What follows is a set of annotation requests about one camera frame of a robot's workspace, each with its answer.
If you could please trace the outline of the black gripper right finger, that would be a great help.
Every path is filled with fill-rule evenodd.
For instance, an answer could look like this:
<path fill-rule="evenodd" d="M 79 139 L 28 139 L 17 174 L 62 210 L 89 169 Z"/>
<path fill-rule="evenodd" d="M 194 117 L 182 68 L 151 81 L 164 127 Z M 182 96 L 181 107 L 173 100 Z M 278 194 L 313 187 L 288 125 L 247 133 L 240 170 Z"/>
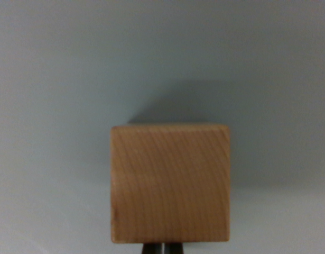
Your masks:
<path fill-rule="evenodd" d="M 164 254 L 184 254 L 182 243 L 165 243 Z"/>

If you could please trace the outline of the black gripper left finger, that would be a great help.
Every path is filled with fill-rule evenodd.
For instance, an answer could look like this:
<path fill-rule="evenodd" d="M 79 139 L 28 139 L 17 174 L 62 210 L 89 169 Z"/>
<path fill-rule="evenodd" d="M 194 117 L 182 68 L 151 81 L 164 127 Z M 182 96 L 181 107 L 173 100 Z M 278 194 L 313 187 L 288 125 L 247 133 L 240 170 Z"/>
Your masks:
<path fill-rule="evenodd" d="M 144 243 L 142 254 L 162 254 L 162 247 L 161 243 Z"/>

